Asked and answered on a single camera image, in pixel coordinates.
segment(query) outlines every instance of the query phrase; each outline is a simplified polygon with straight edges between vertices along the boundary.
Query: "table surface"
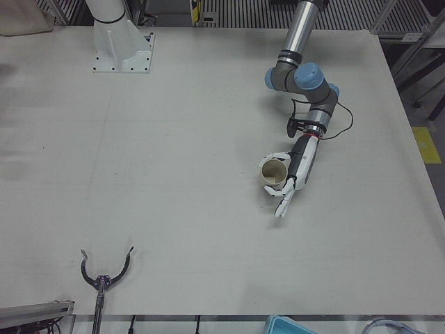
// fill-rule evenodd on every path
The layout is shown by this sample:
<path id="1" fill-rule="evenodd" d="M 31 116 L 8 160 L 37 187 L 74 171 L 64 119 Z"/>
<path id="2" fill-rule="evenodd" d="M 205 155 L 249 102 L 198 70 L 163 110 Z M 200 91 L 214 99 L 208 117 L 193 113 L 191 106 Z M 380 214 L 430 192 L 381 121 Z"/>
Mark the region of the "table surface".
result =
<path id="1" fill-rule="evenodd" d="M 257 164 L 293 145 L 263 82 L 286 31 L 153 31 L 150 74 L 93 74 L 88 27 L 0 38 L 0 307 L 91 314 L 80 249 L 113 275 L 134 245 L 106 314 L 444 313 L 444 218 L 375 36 L 312 33 L 355 124 L 277 220 Z"/>

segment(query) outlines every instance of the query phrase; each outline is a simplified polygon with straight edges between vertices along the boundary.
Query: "robotic hand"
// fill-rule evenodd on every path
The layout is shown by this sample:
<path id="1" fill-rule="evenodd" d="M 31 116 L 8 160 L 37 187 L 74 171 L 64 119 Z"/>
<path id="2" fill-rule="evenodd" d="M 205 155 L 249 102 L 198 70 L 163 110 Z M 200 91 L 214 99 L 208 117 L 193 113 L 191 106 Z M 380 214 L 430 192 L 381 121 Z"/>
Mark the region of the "robotic hand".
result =
<path id="1" fill-rule="evenodd" d="M 318 142 L 319 138 L 316 135 L 304 134 L 297 140 L 289 153 L 272 153 L 261 160 L 259 164 L 260 170 L 271 159 L 277 159 L 285 164 L 289 164 L 284 185 L 271 186 L 267 184 L 264 186 L 264 190 L 269 195 L 283 198 L 275 210 L 275 217 L 282 218 L 286 215 L 294 193 L 306 185 L 314 164 Z"/>

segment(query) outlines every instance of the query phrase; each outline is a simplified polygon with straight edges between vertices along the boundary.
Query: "black cable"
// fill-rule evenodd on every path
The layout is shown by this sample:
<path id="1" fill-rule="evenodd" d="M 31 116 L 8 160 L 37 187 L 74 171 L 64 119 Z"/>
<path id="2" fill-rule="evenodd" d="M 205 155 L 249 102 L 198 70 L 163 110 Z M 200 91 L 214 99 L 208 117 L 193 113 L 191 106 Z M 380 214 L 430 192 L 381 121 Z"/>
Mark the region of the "black cable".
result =
<path id="1" fill-rule="evenodd" d="M 296 99 L 292 99 L 292 98 L 291 98 L 291 101 L 292 101 L 292 103 L 293 103 L 292 117 L 295 117 L 295 114 L 296 114 L 296 111 L 297 111 L 297 103 L 303 103 L 303 104 L 310 104 L 310 103 L 311 103 L 311 102 L 308 102 L 308 101 L 300 101 L 300 100 L 296 100 Z M 321 141 L 328 141 L 328 140 L 330 140 L 330 139 L 334 139 L 334 138 L 338 137 L 340 134 L 342 134 L 342 133 L 348 131 L 351 127 L 353 127 L 353 124 L 354 124 L 354 115 L 353 115 L 353 113 L 351 112 L 351 110 L 349 110 L 348 108 L 346 108 L 346 107 L 345 107 L 344 105 L 342 105 L 340 102 L 337 102 L 337 104 L 338 104 L 341 108 L 343 108 L 343 109 L 345 109 L 347 112 L 349 112 L 349 114 L 350 114 L 350 124 L 349 124 L 349 126 L 348 126 L 347 128 L 341 130 L 341 131 L 340 131 L 338 134 L 336 134 L 335 136 L 327 137 L 327 138 L 321 138 L 321 137 L 320 137 L 320 140 L 321 140 Z"/>
<path id="2" fill-rule="evenodd" d="M 196 318 L 196 331 L 195 334 L 200 334 L 200 322 L 201 322 L 201 316 L 198 315 Z"/>
<path id="3" fill-rule="evenodd" d="M 342 133 L 348 131 L 351 127 L 353 127 L 353 124 L 354 124 L 354 115 L 353 115 L 353 113 L 351 112 L 351 110 L 349 110 L 348 108 L 346 108 L 346 107 L 345 107 L 344 105 L 342 105 L 340 102 L 337 102 L 337 104 L 338 104 L 341 108 L 343 108 L 343 109 L 345 109 L 347 112 L 349 112 L 349 114 L 350 114 L 350 124 L 349 124 L 349 126 L 348 126 L 347 128 L 341 130 L 341 131 L 340 131 L 338 134 L 336 134 L 335 136 L 327 137 L 327 138 L 320 138 L 321 141 L 327 141 L 327 140 L 329 140 L 329 139 L 336 138 L 336 137 L 340 136 L 340 134 L 342 134 Z"/>
<path id="4" fill-rule="evenodd" d="M 131 317 L 131 324 L 130 324 L 130 328 L 128 328 L 128 334 L 133 334 L 134 333 L 134 329 L 133 329 L 133 325 L 134 325 L 134 320 L 136 319 L 136 315 L 133 315 Z"/>

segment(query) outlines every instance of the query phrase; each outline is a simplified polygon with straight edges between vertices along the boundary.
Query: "robotic arm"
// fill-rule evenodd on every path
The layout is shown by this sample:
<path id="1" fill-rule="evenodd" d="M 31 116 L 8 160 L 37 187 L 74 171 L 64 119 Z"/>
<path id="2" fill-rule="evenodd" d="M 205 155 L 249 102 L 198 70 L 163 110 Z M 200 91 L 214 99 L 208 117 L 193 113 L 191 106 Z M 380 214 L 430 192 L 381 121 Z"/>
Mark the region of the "robotic arm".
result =
<path id="1" fill-rule="evenodd" d="M 295 120 L 293 117 L 289 120 L 288 135 L 291 138 L 295 136 L 297 129 L 303 132 L 292 150 L 284 154 L 270 154 L 259 166 L 261 169 L 268 160 L 276 159 L 276 156 L 281 156 L 280 160 L 289 164 L 287 179 L 281 189 L 271 185 L 264 186 L 270 195 L 283 197 L 275 210 L 276 217 L 286 214 L 295 191 L 306 185 L 318 142 L 327 130 L 339 96 L 339 89 L 334 84 L 327 83 L 317 64 L 300 65 L 302 52 L 316 18 L 327 3 L 328 0 L 301 0 L 298 3 L 277 64 L 267 71 L 264 79 L 268 88 L 302 94 L 310 103 L 306 120 Z"/>

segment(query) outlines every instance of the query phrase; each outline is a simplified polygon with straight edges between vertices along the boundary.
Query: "cup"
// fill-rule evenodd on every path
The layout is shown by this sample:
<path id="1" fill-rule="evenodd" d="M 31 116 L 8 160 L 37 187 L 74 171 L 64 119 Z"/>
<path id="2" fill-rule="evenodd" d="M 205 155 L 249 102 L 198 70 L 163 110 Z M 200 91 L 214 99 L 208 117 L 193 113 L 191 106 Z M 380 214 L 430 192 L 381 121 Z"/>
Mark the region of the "cup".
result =
<path id="1" fill-rule="evenodd" d="M 263 185 L 279 186 L 286 181 L 287 165 L 281 160 L 272 158 L 260 168 L 259 176 Z"/>

